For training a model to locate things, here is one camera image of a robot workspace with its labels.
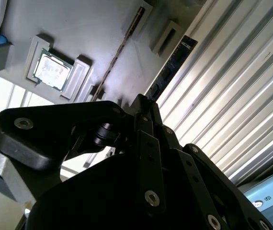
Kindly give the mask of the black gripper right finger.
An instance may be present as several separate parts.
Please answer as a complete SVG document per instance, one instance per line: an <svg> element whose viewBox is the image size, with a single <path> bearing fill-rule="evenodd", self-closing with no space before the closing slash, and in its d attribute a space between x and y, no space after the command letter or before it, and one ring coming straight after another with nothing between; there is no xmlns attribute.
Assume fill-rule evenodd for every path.
<svg viewBox="0 0 273 230"><path fill-rule="evenodd" d="M272 230L273 226L244 194L194 144L182 147L163 125L159 107L150 115L162 151L167 212L175 227L189 230Z"/></svg>

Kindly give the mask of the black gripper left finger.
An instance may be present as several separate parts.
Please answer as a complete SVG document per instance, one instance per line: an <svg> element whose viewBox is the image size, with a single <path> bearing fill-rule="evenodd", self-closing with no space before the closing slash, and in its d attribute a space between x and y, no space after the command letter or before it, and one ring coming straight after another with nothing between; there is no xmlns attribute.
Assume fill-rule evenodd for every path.
<svg viewBox="0 0 273 230"><path fill-rule="evenodd" d="M109 157L161 158L153 103L140 94L127 111L100 101L0 112L0 193L32 211L49 190Z"/></svg>

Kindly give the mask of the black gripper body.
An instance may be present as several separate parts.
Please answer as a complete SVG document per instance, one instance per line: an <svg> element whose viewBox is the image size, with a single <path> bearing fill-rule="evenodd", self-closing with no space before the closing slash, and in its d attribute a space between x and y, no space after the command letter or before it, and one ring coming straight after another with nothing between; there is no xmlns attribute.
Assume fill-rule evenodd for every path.
<svg viewBox="0 0 273 230"><path fill-rule="evenodd" d="M28 230L205 230L191 180L152 153L109 157L34 205Z"/></svg>

